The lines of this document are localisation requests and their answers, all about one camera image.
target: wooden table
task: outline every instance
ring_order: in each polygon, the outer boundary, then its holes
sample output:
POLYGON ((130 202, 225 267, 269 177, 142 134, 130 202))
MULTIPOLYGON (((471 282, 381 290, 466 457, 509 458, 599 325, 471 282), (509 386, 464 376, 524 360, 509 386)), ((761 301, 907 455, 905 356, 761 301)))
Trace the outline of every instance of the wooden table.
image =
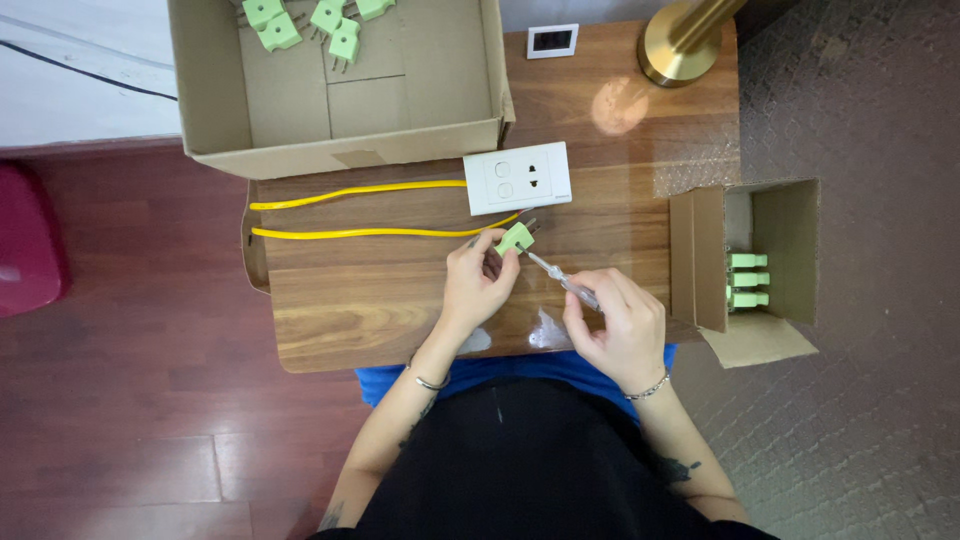
MULTIPOLYGON (((663 167, 684 166, 719 144, 715 128, 738 121, 736 43, 724 28, 720 59, 692 86, 654 86, 636 63, 640 22, 582 26, 574 57, 527 61, 525 33, 504 36, 516 125, 506 146, 566 141, 573 202, 536 209, 535 251, 570 273, 614 266, 670 304, 669 209, 653 196, 663 167), (642 120, 631 129, 639 117, 642 120)), ((738 155, 739 141, 736 144, 738 155)), ((351 185, 463 179, 461 160, 307 175, 259 184, 261 201, 351 185)), ((264 212, 264 227, 321 231, 362 227, 463 230, 506 214, 470 217, 462 188, 417 189, 264 212)), ((366 236, 267 238, 276 342, 283 367, 311 372, 402 363, 440 314, 447 253, 465 240, 366 236)), ((564 290, 528 258, 513 295, 468 343, 471 356, 572 348, 564 290)), ((601 321, 594 317, 591 326, 601 321)), ((668 341, 700 334, 668 325, 668 341)))

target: person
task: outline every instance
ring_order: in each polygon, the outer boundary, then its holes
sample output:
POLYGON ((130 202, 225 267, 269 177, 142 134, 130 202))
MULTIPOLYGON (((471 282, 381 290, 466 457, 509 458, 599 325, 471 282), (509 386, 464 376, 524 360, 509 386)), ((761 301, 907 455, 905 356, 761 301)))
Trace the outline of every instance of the person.
POLYGON ((617 270, 573 277, 595 291, 606 327, 590 332, 567 292, 576 354, 563 369, 530 357, 454 362, 519 274, 516 250, 491 249, 504 233, 483 231, 447 257, 440 319, 406 366, 358 370, 375 407, 310 540, 773 538, 748 525, 673 390, 663 305, 617 270))

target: gold lamp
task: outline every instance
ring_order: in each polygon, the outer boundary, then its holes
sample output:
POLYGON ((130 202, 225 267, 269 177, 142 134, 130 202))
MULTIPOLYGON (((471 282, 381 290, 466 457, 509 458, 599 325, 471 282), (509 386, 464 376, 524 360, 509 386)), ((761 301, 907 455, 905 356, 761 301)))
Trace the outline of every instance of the gold lamp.
POLYGON ((699 79, 720 54, 720 27, 746 2, 700 0, 662 8, 636 42, 643 72, 660 86, 686 86, 699 79))

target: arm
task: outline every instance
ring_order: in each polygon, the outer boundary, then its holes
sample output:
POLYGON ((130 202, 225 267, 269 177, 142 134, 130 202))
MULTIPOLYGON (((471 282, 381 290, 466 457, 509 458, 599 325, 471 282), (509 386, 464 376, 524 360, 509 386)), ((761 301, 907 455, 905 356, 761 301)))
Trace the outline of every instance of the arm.
POLYGON ((506 302, 520 271, 515 250, 490 250, 506 231, 488 229, 446 258, 444 308, 437 325, 364 423, 337 479, 320 530, 356 527, 403 442, 426 416, 460 346, 506 302))
MULTIPOLYGON (((564 323, 577 352, 624 394, 641 394, 657 385, 666 375, 663 304, 615 269, 581 272, 573 281, 596 292, 606 322, 605 330, 590 333, 580 302, 566 294, 564 323)), ((658 472, 673 490, 713 521, 748 523, 730 480, 671 383, 633 404, 644 436, 661 458, 658 472)))

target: yellow cable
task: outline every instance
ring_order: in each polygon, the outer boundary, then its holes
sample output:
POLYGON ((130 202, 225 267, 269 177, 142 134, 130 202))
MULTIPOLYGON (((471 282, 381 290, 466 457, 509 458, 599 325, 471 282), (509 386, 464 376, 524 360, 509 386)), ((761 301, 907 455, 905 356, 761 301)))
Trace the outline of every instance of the yellow cable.
POLYGON ((322 238, 346 238, 348 236, 369 236, 371 234, 410 234, 413 236, 471 236, 473 234, 478 234, 484 229, 493 229, 494 227, 499 227, 508 221, 512 221, 520 216, 520 212, 516 212, 506 219, 501 219, 496 223, 490 224, 487 227, 481 227, 480 229, 472 229, 470 231, 431 231, 429 229, 348 229, 345 231, 316 231, 313 233, 287 233, 284 231, 270 231, 267 229, 260 229, 254 227, 252 233, 259 236, 268 236, 270 238, 286 238, 288 240, 318 240, 322 238))
POLYGON ((331 193, 326 193, 325 195, 317 195, 316 197, 306 197, 303 199, 293 199, 290 201, 277 201, 275 203, 251 203, 251 210, 275 210, 275 209, 291 209, 293 207, 302 207, 303 205, 309 205, 311 203, 319 203, 320 201, 325 201, 327 199, 332 199, 334 197, 339 197, 341 195, 350 195, 353 193, 374 193, 375 191, 397 191, 399 189, 419 189, 422 187, 467 187, 466 180, 427 180, 421 182, 401 182, 398 184, 380 184, 380 185, 364 185, 357 187, 348 187, 346 189, 340 189, 333 191, 331 193))

